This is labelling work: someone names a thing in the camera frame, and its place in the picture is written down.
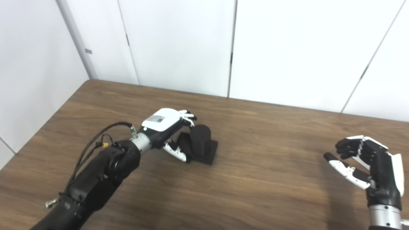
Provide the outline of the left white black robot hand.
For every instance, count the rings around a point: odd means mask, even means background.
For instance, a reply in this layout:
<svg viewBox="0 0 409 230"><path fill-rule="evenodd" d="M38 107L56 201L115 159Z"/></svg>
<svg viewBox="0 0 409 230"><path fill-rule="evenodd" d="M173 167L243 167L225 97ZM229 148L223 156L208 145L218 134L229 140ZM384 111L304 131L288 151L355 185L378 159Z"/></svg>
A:
<svg viewBox="0 0 409 230"><path fill-rule="evenodd" d="M162 108L142 122L139 132L144 134L152 149L163 149L184 163L190 163L191 158L184 153L172 136L182 127L195 127L197 117L188 110Z"/></svg>

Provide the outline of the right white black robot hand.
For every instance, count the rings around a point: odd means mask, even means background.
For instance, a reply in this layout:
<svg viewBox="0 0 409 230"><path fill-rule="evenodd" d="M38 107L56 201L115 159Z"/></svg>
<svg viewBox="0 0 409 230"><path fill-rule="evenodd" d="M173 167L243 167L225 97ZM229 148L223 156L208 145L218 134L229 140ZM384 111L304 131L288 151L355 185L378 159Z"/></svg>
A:
<svg viewBox="0 0 409 230"><path fill-rule="evenodd" d="M364 135L345 137L336 143L336 155L326 152L324 159L346 180L366 191L367 205L403 209L405 190L402 156Z"/></svg>

